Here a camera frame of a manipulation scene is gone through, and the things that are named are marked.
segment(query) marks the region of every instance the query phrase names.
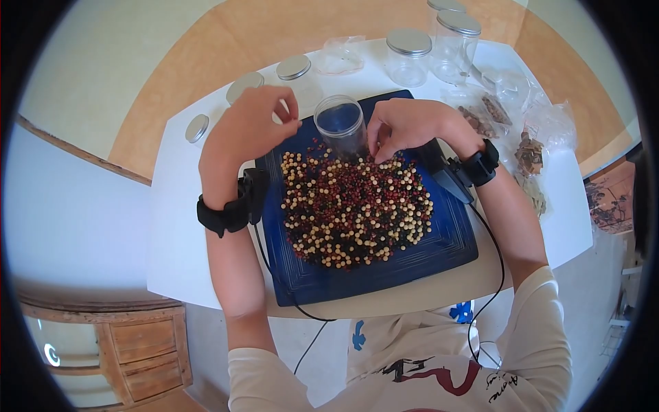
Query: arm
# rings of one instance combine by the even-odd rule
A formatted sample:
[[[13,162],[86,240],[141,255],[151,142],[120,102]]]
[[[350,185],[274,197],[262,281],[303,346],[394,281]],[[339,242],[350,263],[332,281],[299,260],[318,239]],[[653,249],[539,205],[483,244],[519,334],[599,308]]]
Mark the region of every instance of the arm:
[[[280,99],[286,101],[290,113]],[[282,125],[272,121],[273,111]],[[297,102],[290,88],[245,90],[213,128],[199,159],[206,206],[222,210],[236,200],[240,166],[295,134],[300,124],[297,117]],[[266,314],[263,274],[249,230],[227,231],[221,239],[206,230],[206,246],[213,288],[226,317],[229,350],[253,347],[277,354]]]
[[[434,100],[378,102],[367,133],[370,152],[378,163],[433,138],[444,140],[461,160],[484,149],[482,139],[457,110]],[[497,168],[494,179],[476,192],[517,290],[524,279],[547,265],[538,218],[504,167]]]

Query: drawer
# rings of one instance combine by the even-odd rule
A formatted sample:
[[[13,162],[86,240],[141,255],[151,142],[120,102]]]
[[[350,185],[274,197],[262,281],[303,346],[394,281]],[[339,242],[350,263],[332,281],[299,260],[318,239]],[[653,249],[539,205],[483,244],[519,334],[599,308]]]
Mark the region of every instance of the drawer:
[[[135,402],[183,384],[176,352],[121,365],[121,373]]]
[[[112,339],[120,364],[176,351],[174,322],[171,319],[128,326],[113,325]]]

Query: clear plastic jar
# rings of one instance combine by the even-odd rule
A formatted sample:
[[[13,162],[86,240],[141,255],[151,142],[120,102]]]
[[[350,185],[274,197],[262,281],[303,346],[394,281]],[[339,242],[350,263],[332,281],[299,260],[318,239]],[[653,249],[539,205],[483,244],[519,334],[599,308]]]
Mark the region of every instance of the clear plastic jar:
[[[395,28],[387,33],[389,46],[385,70],[402,87],[419,87],[428,80],[432,42],[415,28]]]
[[[185,140],[192,143],[199,149],[204,147],[208,135],[208,116],[197,115],[192,119],[188,128],[185,129]]]
[[[293,89],[299,107],[314,107],[323,98],[318,75],[311,70],[307,56],[290,56],[277,65],[276,71],[282,85]]]
[[[437,13],[437,34],[430,70],[450,84],[464,84],[474,61],[480,23],[466,13],[444,10]]]
[[[437,34],[437,12],[442,10],[457,11],[466,13],[467,8],[458,3],[456,0],[428,0],[428,35],[435,42],[435,35]]]
[[[320,102],[314,112],[314,123],[339,160],[355,163],[368,155],[364,113],[352,97],[338,94]]]
[[[233,105],[233,102],[235,102],[241,96],[241,94],[243,94],[246,88],[261,87],[263,86],[263,83],[264,79],[261,73],[245,73],[244,75],[238,77],[238,79],[236,79],[236,81],[234,81],[232,85],[229,86],[229,89],[227,90],[227,102],[229,105]]]

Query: blue tray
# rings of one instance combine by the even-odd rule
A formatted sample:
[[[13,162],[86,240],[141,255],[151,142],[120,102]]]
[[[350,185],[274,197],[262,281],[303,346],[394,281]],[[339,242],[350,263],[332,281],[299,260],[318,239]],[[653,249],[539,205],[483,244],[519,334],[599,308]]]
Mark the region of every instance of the blue tray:
[[[413,97],[409,90],[399,90],[360,100],[367,124],[375,103],[391,98]],[[256,167],[270,172],[271,181],[263,211],[263,228],[272,276],[279,279],[273,279],[279,306],[293,306],[292,300],[298,305],[307,305],[375,292],[425,278],[478,258],[476,239],[465,205],[441,188],[428,172],[418,165],[416,169],[423,176],[424,186],[430,192],[434,213],[431,219],[432,232],[424,236],[417,245],[409,246],[406,250],[397,250],[387,262],[373,261],[371,265],[360,265],[350,272],[314,266],[298,259],[293,247],[286,240],[286,228],[283,225],[285,214],[280,206],[285,188],[280,165],[286,151],[304,155],[308,147],[316,147],[318,144],[313,143],[313,138],[322,142],[313,117],[307,117],[302,120],[302,127],[295,136],[256,160]],[[310,155],[319,153],[321,152],[314,151]],[[407,161],[415,159],[411,151],[404,152],[403,156]]]

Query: jar lid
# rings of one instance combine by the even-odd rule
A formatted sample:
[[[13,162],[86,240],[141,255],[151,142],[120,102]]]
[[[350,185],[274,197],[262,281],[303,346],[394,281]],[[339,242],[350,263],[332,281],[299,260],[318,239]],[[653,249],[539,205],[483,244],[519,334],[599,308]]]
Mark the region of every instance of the jar lid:
[[[227,90],[227,102],[233,104],[243,94],[244,90],[248,87],[263,86],[263,75],[259,72],[249,72],[240,77],[230,85]]]
[[[447,29],[466,37],[480,36],[480,23],[467,13],[442,10],[437,13],[437,21]]]
[[[290,56],[277,65],[277,76],[281,80],[292,80],[311,69],[311,60],[303,54]]]
[[[430,6],[431,9],[435,9],[437,11],[451,10],[459,11],[460,13],[467,12],[467,8],[455,0],[428,0],[428,6]]]
[[[430,37],[416,28],[395,28],[387,33],[387,45],[398,54],[421,57],[430,53]]]
[[[195,143],[204,136],[208,129],[208,116],[197,115],[185,129],[185,140],[190,143]]]

